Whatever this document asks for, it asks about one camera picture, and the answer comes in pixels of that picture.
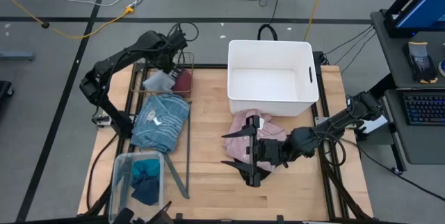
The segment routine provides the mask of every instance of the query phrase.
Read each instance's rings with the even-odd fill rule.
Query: gray cloth
[[[131,144],[159,152],[173,151],[189,111],[190,105],[178,95],[148,97],[136,118]]]
[[[143,82],[144,88],[153,92],[172,92],[175,80],[165,72],[158,71]]]

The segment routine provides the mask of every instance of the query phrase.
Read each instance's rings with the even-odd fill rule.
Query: keyboard
[[[403,101],[409,125],[445,126],[445,93],[405,92]]]

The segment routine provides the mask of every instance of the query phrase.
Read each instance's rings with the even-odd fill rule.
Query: wooden table
[[[322,66],[323,81],[330,114],[346,107],[345,92],[337,66]],[[113,76],[108,94],[118,109],[123,109],[127,98],[131,67]],[[321,165],[316,156],[310,159],[300,157],[289,164],[280,166],[269,177],[261,181],[261,187],[245,185],[239,171],[222,164],[231,160],[225,155],[223,134],[227,134],[233,115],[227,101],[227,70],[195,69],[191,101],[191,163],[190,200],[181,196],[172,176],[165,176],[164,201],[172,201],[168,210],[171,217],[182,213],[188,219],[238,219],[276,220],[283,215],[285,220],[328,220]],[[311,109],[295,118],[274,117],[272,122],[285,128],[288,134],[293,128],[312,126]],[[177,172],[185,182],[187,124],[178,140],[176,150],[170,154]],[[92,152],[91,162],[99,151],[113,137],[111,128],[100,129]],[[355,141],[351,131],[345,138]],[[110,181],[117,141],[101,156],[96,165],[91,188],[91,203],[102,194]],[[364,180],[359,152],[355,146],[345,144],[346,163],[341,167],[343,184],[361,208],[372,216],[371,204]],[[86,186],[83,190],[79,213],[86,211]],[[337,193],[333,190],[334,201],[338,204]]]

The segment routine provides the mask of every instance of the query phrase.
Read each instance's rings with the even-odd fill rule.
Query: white plastic bin
[[[259,109],[297,116],[318,100],[311,45],[307,42],[233,40],[229,43],[230,111]]]
[[[149,206],[131,197],[134,189],[131,184],[134,180],[131,169],[137,161],[159,161],[159,199],[155,205]],[[135,218],[149,221],[164,206],[164,157],[160,152],[137,152],[120,154],[116,157],[113,169],[113,182],[111,184],[111,198],[108,208],[108,220],[113,223],[120,211],[127,207],[134,212]]]

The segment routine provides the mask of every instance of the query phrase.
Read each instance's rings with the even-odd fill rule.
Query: wire rack
[[[177,67],[184,68],[184,69],[186,69],[186,70],[188,70],[190,72],[190,74],[191,74],[191,84],[190,84],[190,89],[189,90],[187,90],[187,91],[172,91],[172,92],[146,90],[144,88],[144,86],[143,86],[143,82],[146,79],[150,78],[156,72],[162,72],[162,71],[159,71],[155,67],[152,67],[145,59],[142,59],[142,60],[136,62],[135,65],[139,65],[140,67],[138,67],[138,68],[140,70],[144,70],[146,67],[148,67],[147,74],[144,77],[143,72],[139,72],[136,75],[136,82],[134,84],[134,87],[131,90],[134,93],[143,93],[145,95],[160,95],[160,94],[163,94],[163,93],[174,93],[174,94],[180,95],[182,97],[190,97],[191,96],[191,92],[192,92],[192,88],[193,88],[193,67],[194,67],[194,64],[195,64],[195,54],[190,53],[190,52],[184,52],[184,53],[179,52],[173,58],[173,62],[177,64]]]

